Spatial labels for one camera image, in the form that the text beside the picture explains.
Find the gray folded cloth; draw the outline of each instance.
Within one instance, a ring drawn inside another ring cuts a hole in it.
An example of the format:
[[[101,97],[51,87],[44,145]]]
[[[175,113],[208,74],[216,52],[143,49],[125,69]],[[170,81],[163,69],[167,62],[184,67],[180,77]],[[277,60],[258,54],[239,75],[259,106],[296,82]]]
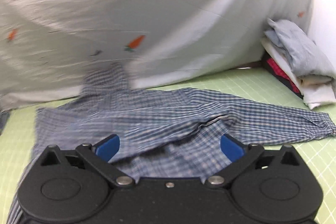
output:
[[[295,23],[268,19],[268,24],[273,29],[265,31],[265,35],[285,56],[296,77],[304,79],[308,75],[327,76],[316,78],[319,83],[336,79],[335,69],[328,57]]]

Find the silver screw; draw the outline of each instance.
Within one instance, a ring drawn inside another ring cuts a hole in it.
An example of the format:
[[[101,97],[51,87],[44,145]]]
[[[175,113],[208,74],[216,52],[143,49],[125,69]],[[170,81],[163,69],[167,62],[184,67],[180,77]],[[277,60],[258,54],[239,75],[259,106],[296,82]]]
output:
[[[220,175],[213,175],[213,176],[211,176],[211,177],[208,178],[208,181],[212,185],[219,185],[219,184],[223,184],[224,183],[224,178],[221,177]]]
[[[121,177],[118,177],[115,181],[119,185],[130,185],[133,182],[133,179],[127,175],[123,175]]]
[[[166,183],[167,188],[173,188],[174,186],[175,186],[175,184],[173,182],[167,182]]]

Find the green cutting mat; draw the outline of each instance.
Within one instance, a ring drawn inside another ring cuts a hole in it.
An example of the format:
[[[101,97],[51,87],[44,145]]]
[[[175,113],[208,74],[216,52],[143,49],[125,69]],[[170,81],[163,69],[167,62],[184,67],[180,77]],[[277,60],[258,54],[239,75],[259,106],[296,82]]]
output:
[[[183,87],[218,90],[267,104],[307,109],[300,98],[264,69],[230,70],[158,89],[173,90]],[[57,107],[68,101],[61,100],[43,105]],[[34,144],[36,108],[37,106],[32,106],[12,111],[0,136],[0,224],[6,223],[16,184],[29,161],[30,149]],[[329,113],[336,122],[336,106],[323,107],[319,111]],[[324,201],[316,220],[321,224],[335,224],[336,139],[327,138],[296,144],[295,148],[307,162],[324,191]]]

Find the screw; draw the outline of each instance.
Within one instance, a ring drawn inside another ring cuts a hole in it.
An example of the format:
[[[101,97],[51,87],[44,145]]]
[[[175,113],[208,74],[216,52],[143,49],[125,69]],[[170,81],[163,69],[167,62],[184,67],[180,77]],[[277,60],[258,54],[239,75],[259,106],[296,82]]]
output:
[[[115,181],[119,185],[130,185],[133,182],[133,179],[127,175],[123,175],[121,177],[118,177]]]
[[[208,181],[212,185],[220,185],[220,184],[224,183],[224,178],[221,177],[220,175],[213,175],[213,176],[208,178]]]
[[[174,186],[175,186],[175,184],[173,182],[167,182],[166,183],[167,188],[173,188]]]

